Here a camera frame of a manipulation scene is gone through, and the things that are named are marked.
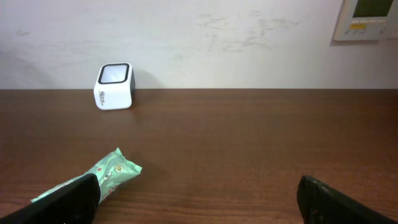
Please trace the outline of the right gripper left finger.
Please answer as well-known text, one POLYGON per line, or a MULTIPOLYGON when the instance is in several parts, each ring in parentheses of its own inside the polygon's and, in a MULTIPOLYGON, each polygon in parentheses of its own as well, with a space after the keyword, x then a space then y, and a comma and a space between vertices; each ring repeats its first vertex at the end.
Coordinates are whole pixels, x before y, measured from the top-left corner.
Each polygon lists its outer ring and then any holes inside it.
POLYGON ((94 174, 86 174, 30 205, 1 218, 1 224, 90 224, 100 200, 94 174))

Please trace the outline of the green wet wipes pack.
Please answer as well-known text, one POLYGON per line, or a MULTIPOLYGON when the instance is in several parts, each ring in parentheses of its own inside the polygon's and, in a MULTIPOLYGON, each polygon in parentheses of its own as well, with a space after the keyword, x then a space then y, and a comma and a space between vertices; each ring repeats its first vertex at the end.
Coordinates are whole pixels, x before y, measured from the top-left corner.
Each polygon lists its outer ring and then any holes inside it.
POLYGON ((114 192, 121 184, 135 178, 141 173, 142 167, 127 160, 122 154, 120 148, 110 152, 107 156, 97 162, 90 170, 83 175, 74 177, 64 183, 58 184, 54 188, 42 193, 31 200, 32 203, 44 198, 54 191, 69 185, 86 174, 94 174, 98 179, 101 196, 99 203, 114 192))

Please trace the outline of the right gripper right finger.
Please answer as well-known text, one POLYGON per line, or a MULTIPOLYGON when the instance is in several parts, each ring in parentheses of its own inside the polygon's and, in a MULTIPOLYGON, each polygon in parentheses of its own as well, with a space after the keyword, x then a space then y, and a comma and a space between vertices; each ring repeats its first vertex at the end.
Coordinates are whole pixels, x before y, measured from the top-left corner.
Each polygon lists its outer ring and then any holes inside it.
POLYGON ((304 224, 397 224, 310 175, 300 179, 297 204, 304 224))

